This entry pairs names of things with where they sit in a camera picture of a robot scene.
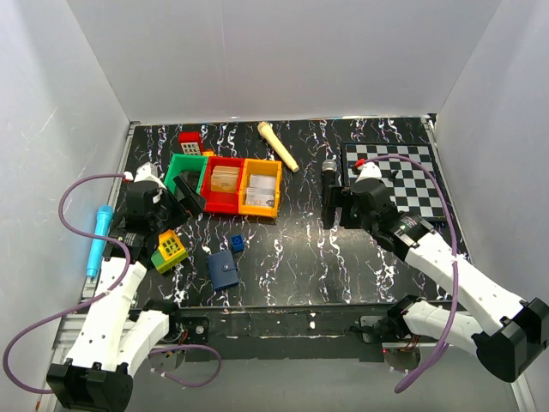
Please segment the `blue leather card holder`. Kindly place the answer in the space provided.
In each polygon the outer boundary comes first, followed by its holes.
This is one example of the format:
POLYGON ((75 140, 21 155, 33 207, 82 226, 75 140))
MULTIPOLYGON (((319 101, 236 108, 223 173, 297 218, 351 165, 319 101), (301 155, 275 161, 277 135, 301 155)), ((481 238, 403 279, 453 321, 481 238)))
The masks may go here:
POLYGON ((239 284, 238 266, 230 251, 209 255, 208 273, 214 291, 221 291, 239 284))

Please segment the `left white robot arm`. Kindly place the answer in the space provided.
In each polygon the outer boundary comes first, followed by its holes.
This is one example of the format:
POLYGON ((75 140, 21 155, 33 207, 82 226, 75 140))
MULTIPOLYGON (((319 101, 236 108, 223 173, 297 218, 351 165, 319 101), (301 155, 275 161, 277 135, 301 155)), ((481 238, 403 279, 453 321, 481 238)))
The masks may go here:
POLYGON ((126 206, 110 228, 99 284, 80 333, 46 382, 66 409, 124 411, 133 377, 154 346, 175 346, 184 334, 175 304, 150 300, 132 319, 130 307, 149 270, 162 274, 187 257, 176 227, 202 211, 204 200, 186 183, 175 197, 153 172, 126 173, 126 206))

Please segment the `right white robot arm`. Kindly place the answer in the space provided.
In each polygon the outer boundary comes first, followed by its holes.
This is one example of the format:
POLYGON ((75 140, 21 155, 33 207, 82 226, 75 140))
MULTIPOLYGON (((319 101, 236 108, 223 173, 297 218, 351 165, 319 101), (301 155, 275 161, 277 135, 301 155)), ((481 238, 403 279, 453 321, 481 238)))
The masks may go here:
POLYGON ((342 227, 365 230, 385 251, 430 277, 467 311, 451 314, 407 297, 388 312, 390 335, 403 342, 414 335, 442 337, 474 354, 498 379, 516 381, 547 349, 548 305, 507 291, 454 255, 428 221, 398 210, 389 193, 380 179, 361 179, 345 187, 325 178, 323 224, 333 224, 340 209, 342 227))

